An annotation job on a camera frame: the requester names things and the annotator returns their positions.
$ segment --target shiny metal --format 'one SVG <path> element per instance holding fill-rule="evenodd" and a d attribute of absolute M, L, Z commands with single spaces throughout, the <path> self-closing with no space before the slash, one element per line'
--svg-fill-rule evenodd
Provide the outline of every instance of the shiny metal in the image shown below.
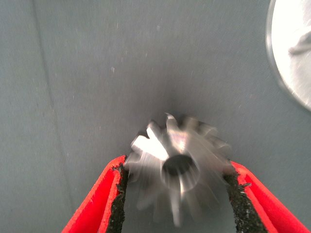
<path fill-rule="evenodd" d="M 311 0 L 272 0 L 266 45 L 281 86 L 311 110 Z"/>
<path fill-rule="evenodd" d="M 155 122 L 147 127 L 148 137 L 139 135 L 132 142 L 133 152 L 125 162 L 132 181 L 141 185 L 138 208 L 154 204 L 157 221 L 169 208 L 176 226 L 186 207 L 194 218 L 201 207 L 217 198 L 214 189 L 224 185 L 223 173 L 232 172 L 224 154 L 228 144 L 217 138 L 217 130 L 197 119 L 186 117 L 181 126 L 167 114 L 166 129 Z"/>

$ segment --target metal disc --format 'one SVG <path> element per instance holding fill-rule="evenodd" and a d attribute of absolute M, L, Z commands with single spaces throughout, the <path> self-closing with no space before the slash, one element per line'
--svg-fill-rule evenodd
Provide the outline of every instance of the metal disc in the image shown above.
<path fill-rule="evenodd" d="M 311 0 L 271 0 L 266 45 L 281 86 L 311 110 Z"/>

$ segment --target gray backdrop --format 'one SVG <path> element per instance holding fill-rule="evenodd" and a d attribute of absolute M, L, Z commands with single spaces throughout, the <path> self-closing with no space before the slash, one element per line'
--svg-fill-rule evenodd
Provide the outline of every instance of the gray backdrop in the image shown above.
<path fill-rule="evenodd" d="M 279 88 L 268 0 L 0 0 L 0 231 L 59 232 L 150 119 L 216 126 L 311 227 L 311 114 Z M 204 221 L 152 222 L 128 188 L 123 232 L 234 232 L 227 196 Z"/>

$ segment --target gear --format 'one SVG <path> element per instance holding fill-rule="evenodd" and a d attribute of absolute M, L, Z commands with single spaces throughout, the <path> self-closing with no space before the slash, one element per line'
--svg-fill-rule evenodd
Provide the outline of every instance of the gear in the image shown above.
<path fill-rule="evenodd" d="M 157 221 L 169 206 L 175 226 L 181 226 L 184 207 L 197 218 L 202 205 L 217 200 L 214 190 L 225 183 L 223 173 L 233 169 L 224 157 L 230 146 L 217 138 L 216 128 L 192 117 L 178 126 L 167 114 L 166 129 L 151 121 L 147 134 L 149 138 L 139 135 L 132 142 L 124 164 L 131 180 L 141 183 L 138 208 L 154 204 Z"/>

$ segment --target center hole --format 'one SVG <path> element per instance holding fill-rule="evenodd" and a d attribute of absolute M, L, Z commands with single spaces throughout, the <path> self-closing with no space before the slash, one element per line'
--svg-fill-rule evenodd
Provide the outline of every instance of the center hole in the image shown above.
<path fill-rule="evenodd" d="M 168 188 L 187 191 L 197 184 L 200 174 L 191 157 L 179 154 L 165 161 L 161 177 Z"/>

